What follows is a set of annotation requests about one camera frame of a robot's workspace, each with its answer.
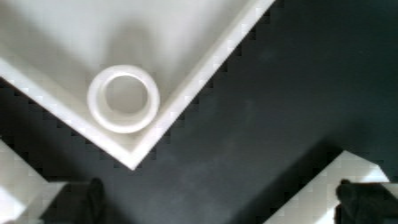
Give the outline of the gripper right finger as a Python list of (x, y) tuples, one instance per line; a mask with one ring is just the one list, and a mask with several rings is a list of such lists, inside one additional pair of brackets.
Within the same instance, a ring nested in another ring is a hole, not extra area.
[(335, 197), (334, 224), (398, 224), (398, 197), (381, 183), (342, 179)]

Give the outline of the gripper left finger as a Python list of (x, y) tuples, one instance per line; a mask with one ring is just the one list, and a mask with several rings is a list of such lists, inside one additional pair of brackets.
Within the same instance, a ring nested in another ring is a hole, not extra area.
[(42, 224), (99, 224), (104, 216), (104, 186), (97, 178), (67, 183), (40, 215)]

